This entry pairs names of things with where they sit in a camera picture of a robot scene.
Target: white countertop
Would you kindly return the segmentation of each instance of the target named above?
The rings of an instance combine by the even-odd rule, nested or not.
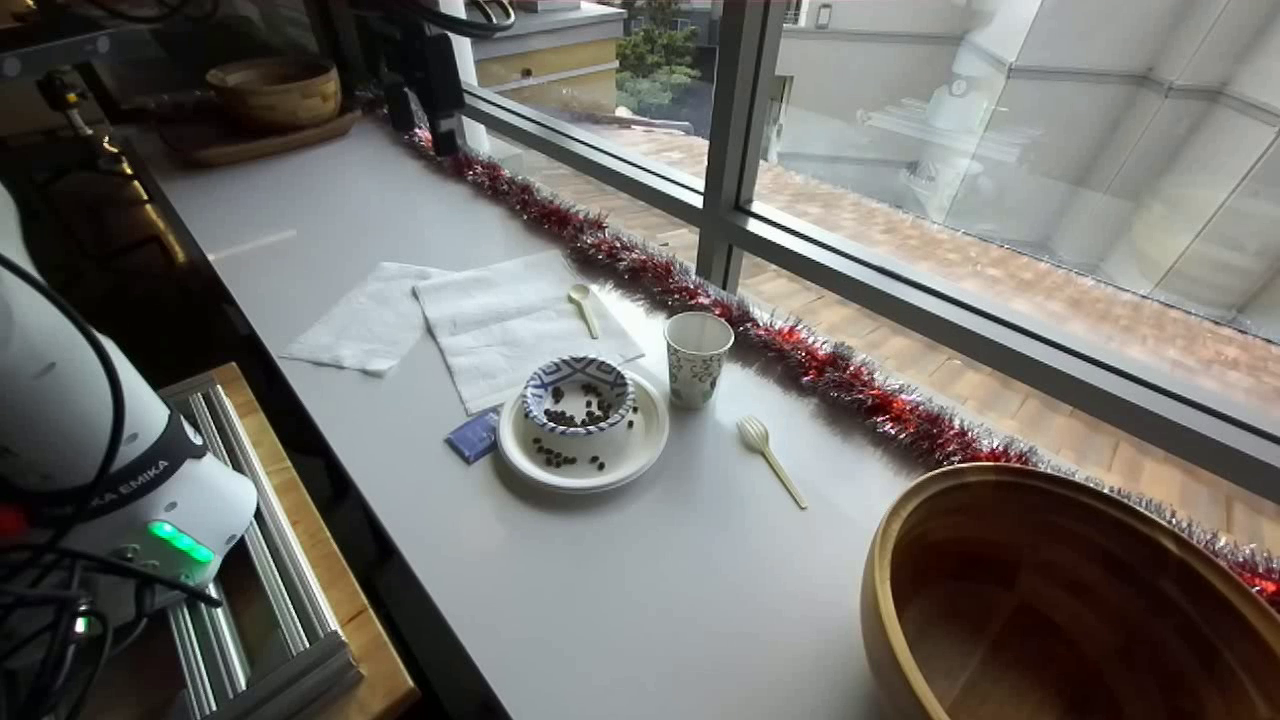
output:
[[[239,168],[149,168],[271,351],[378,259],[474,269],[548,247],[370,119]],[[648,309],[643,342],[638,371],[663,383]],[[918,468],[817,399],[732,359],[643,481],[558,501],[443,449],[464,408],[430,339],[385,379],[281,371],[511,717],[893,717],[861,649],[861,571]],[[741,449],[749,411],[773,423],[812,513]]]

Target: glass pane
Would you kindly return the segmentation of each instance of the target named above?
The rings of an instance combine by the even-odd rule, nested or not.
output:
[[[756,207],[1274,429],[1274,78],[1266,0],[805,0]]]
[[[1236,485],[1177,459],[1108,419],[1083,415],[1065,399],[1007,379],[903,325],[846,304],[805,276],[749,254],[741,291],[778,325],[801,319],[821,339],[843,339],[855,359],[878,367],[889,388],[918,388],[970,429],[1011,437],[1058,468],[1138,492],[1162,509],[1181,509],[1205,526],[1228,533],[1245,545],[1274,540],[1274,502],[1238,492]]]
[[[500,160],[511,176],[537,184],[539,191],[548,191],[552,199],[604,215],[604,223],[621,237],[626,237],[633,242],[643,242],[658,254],[674,254],[681,265],[696,265],[696,226],[626,196],[616,191],[566,164],[555,164],[544,151],[532,151],[526,142],[511,142],[505,136],[487,136],[487,151],[491,160]]]
[[[515,8],[511,30],[470,41],[479,89],[703,184],[666,151],[708,157],[712,0],[523,0]]]

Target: wooden bowl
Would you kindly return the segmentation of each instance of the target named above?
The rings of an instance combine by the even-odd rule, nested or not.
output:
[[[225,110],[255,133],[301,133],[326,123],[338,103],[338,74],[315,55],[255,55],[202,71]]]
[[[870,540],[861,608],[903,717],[1280,717],[1280,614],[1077,481],[925,476]]]

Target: green light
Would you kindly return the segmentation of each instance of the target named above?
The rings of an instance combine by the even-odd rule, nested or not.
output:
[[[149,533],[151,533],[164,548],[189,555],[192,565],[213,565],[213,560],[215,560],[201,540],[192,540],[192,536],[181,533],[177,522],[151,519]]]
[[[151,533],[155,540],[171,540],[171,536],[177,536],[177,526],[164,522],[164,519],[149,522],[149,533]]]

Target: window frame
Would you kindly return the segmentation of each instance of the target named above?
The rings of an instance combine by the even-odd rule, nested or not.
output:
[[[703,188],[484,89],[464,89],[464,117],[696,223],[696,271],[712,282],[737,287],[743,254],[766,259],[1264,501],[1280,501],[1280,485],[1266,481],[1280,468],[1274,432],[1153,383],[1138,367],[1077,351],[1019,319],[948,297],[948,287],[918,281],[918,271],[894,259],[870,259],[839,242],[834,230],[785,223],[752,207],[766,133],[758,119],[789,5],[718,0],[717,8],[718,43]]]

